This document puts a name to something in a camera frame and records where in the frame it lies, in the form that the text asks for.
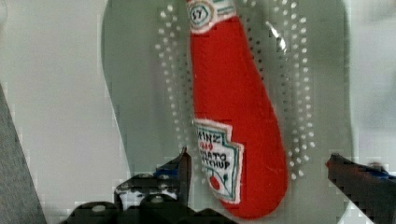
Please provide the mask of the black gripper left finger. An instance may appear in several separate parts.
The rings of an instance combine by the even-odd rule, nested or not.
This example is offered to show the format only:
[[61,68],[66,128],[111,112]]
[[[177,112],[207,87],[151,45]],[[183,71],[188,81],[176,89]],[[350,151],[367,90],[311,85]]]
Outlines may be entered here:
[[191,156],[180,154],[153,173],[134,175],[114,190],[114,201],[84,203],[62,224],[233,224],[206,208],[188,207]]

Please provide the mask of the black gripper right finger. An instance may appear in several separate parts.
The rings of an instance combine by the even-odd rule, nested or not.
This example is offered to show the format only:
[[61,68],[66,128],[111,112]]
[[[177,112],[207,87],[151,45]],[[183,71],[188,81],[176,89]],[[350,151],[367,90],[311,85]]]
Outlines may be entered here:
[[333,153],[326,162],[328,179],[374,224],[395,224],[395,176]]

